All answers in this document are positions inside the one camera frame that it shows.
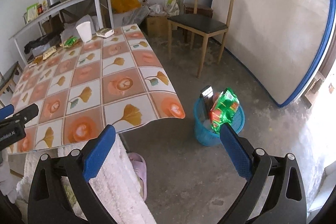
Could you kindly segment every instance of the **concrete floor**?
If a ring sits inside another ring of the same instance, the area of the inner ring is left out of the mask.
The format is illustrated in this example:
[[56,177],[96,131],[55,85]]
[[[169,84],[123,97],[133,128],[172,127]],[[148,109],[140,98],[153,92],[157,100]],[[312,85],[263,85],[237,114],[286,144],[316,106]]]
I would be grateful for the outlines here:
[[[173,36],[171,61],[167,41],[155,38],[150,39],[150,44],[179,96],[186,118],[154,121],[124,134],[130,150],[146,160],[146,203],[157,223],[217,223],[245,184],[221,145],[205,147],[193,136],[193,105],[206,85],[217,91],[229,86],[235,91],[246,118],[240,136],[270,155],[291,152],[296,156],[309,207],[324,167],[336,160],[332,114],[328,121],[324,120],[329,104],[322,99],[309,110],[298,100],[285,108],[276,107],[249,72],[227,52],[220,65],[215,64],[219,45],[211,41],[202,75],[197,79],[200,37],[190,51],[182,42],[180,31]],[[251,217],[259,214],[271,182],[267,181]]]

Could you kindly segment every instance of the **orange plastic bag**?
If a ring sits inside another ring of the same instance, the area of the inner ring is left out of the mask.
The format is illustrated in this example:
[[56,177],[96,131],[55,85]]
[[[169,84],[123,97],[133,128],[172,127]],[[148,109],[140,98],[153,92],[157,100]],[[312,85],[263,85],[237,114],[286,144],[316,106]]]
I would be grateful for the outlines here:
[[141,3],[139,0],[111,0],[113,12],[121,14],[139,8]]

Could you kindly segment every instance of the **pink slipper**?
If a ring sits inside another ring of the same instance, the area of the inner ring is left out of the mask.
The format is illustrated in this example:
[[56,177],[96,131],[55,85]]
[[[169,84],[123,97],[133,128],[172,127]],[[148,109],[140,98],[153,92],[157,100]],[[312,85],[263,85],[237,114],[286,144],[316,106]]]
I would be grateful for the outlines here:
[[127,153],[133,165],[134,172],[141,179],[143,184],[143,200],[147,198],[147,167],[143,157],[137,153]]

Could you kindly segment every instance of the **tablecloth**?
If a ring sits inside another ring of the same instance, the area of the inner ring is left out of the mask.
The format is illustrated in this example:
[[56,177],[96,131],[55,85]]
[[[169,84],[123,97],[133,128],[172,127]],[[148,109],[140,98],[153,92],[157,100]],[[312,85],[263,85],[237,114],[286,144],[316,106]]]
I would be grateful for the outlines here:
[[184,118],[167,73],[139,27],[116,28],[27,66],[11,104],[15,112],[35,103],[39,115],[26,137],[8,148],[23,153],[96,138],[106,124],[122,133],[166,117]]

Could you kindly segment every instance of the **cardboard box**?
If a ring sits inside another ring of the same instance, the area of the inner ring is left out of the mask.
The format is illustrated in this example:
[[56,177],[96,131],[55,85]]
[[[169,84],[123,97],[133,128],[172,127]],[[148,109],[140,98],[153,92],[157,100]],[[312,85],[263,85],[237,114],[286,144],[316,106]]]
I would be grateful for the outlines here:
[[148,37],[168,38],[168,20],[167,17],[148,16],[144,20],[144,30]]

